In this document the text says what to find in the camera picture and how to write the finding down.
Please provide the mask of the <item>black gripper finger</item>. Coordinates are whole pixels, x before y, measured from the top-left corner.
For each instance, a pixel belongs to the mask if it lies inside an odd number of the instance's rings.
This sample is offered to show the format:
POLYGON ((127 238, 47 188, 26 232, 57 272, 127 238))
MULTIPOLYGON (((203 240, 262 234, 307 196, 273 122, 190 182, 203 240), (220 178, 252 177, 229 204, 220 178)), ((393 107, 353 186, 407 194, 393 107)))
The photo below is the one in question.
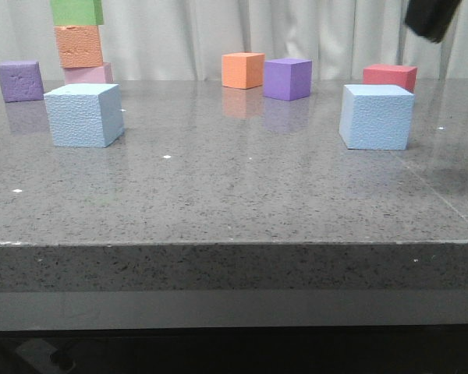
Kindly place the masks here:
POLYGON ((440 43, 461 0, 410 0, 404 23, 416 35, 440 43))

